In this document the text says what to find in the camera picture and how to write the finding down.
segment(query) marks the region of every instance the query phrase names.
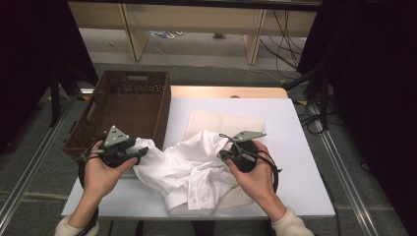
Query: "floor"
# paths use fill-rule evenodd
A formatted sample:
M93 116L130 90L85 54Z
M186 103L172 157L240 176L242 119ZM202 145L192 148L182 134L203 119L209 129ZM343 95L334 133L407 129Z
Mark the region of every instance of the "floor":
M102 74L103 69L116 65L174 65L200 70L227 68L242 73L259 73L276 84L287 83L299 77L293 67L276 60L275 56L262 45L259 48L256 64L248 65L241 35L228 34L225 38L214 38L210 33L184 32L182 35L175 35L173 39L150 36L141 61L134 62L123 31L81 29L81 33L99 75ZM275 42L281 40L279 37L272 39ZM263 36L262 40L267 47L277 50L277 45L271 41L271 38ZM305 38L293 38L300 48L305 40ZM280 55L289 62L296 63L287 51L281 50ZM304 86L295 88L289 96L294 100L303 100ZM0 206L3 207L7 201L10 201L9 196L17 188L18 183L22 182L20 179L24 173L34 171L35 174L27 181L28 187L25 189L22 201L14 209L13 217L7 219L8 226L4 232L0 231L0 235L2 233L4 235L53 234L55 225L61 219L62 208L77 178L77 165L66 156L62 147L68 138L73 121L77 120L85 109L86 103L79 100L74 102L62 127L54 134L54 142L47 149L45 159L35 169L26 169L31 164L31 158L37 152L42 152L39 146L48 131L50 120L51 106L48 96L47 92L39 103L39 109L34 110L28 123L17 135L16 150L1 154ZM306 106L295 104L295 109L302 114ZM344 129L337 115L329 116L328 119L328 132L315 134L318 129L320 130L320 124L316 122L304 126L304 129L314 159L328 186L328 193L333 199L337 217L304 218L307 227L317 235L337 235L338 231L340 235L407 235L378 181L366 166L360 164L362 162L360 150L356 148L348 131ZM343 167L341 174L339 167L336 167L340 161ZM371 228L370 224L364 224L364 221L360 220L364 212L369 215L365 216L371 220ZM101 219L99 235L134 235L136 223L129 219Z

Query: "gray floor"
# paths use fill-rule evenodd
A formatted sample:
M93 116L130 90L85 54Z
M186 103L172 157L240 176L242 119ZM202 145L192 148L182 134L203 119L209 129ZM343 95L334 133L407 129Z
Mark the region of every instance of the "gray floor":
M240 35L227 35L224 39L213 38L212 34L208 33L186 32L183 35L177 35L174 39L151 36L142 60L133 62L124 32L89 29L82 29L81 32L98 75L107 69L156 68L163 70L164 66L178 66L178 70L188 69L192 76L181 78L180 73L177 75L175 71L172 71L171 77L174 84L198 84L192 80L193 76L209 79L210 75L219 75L224 72L225 74L221 74L220 77L229 80L212 78L207 83L225 85L224 81L227 81L236 86L243 84L265 87L279 87L281 83L291 80L284 79L276 72L277 68L286 77L299 76L293 68L280 61L277 62L275 57L262 46L258 52L256 65L248 65L243 38ZM263 41L268 46L276 48L268 37L264 36ZM303 38L294 38L294 41L300 47L305 42ZM291 60L288 53L282 55ZM293 89L289 96L295 100L303 99L304 86ZM0 206L5 203L9 193L19 182L32 155L46 134L51 108L48 92L41 100L41 104L41 108L33 111L28 123L15 138L16 151L3 153L0 156ZM48 155L32 180L4 235L53 234L55 225L61 219L62 208L77 178L77 165L62 151L62 147L68 138L72 124L79 119L86 105L85 101L77 101L65 118L63 127L59 130ZM302 105L295 105L295 108L298 113L304 111ZM340 121L337 116L331 116L329 119L331 121L329 134L380 235L407 235L378 181L372 173L359 165L362 160L361 154L348 131L339 125ZM305 218L306 225L318 235L337 235L338 227L341 235L368 235L363 232L352 204L347 198L322 135L313 135L307 129L305 134L338 213L338 220L335 217ZM113 222L109 219L101 219L100 223L99 235L107 235L111 225L111 235L134 235L137 222L129 219Z

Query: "brown wicker basket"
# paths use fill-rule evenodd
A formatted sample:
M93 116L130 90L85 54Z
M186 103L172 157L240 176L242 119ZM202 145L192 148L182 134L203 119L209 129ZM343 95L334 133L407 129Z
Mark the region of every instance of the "brown wicker basket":
M76 159L113 125L162 148L170 102L167 72L106 71L63 150Z

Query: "white table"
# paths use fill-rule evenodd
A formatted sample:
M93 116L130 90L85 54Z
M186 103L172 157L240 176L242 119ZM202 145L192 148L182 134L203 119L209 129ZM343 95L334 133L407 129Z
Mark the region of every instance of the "white table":
M268 147L278 168L278 195L300 216L334 216L328 193L320 177L309 145L298 121L294 106L288 98L222 98L204 97L207 88L200 88L201 97L181 97L179 88L172 87L168 128L164 148L182 141L190 112L193 109L219 112L242 117L263 117L267 136L261 141ZM236 88L226 89L222 94L238 94L253 97L261 91L266 97L272 92L285 97L279 88ZM213 96L221 96L214 90ZM70 194L63 215L71 214L81 198L83 189L77 180ZM126 173L112 193L100 206L101 217L123 217L131 219L260 219L267 218L257 204L235 208L217 209L213 215L168 215L163 197L154 189L144 185L133 171Z

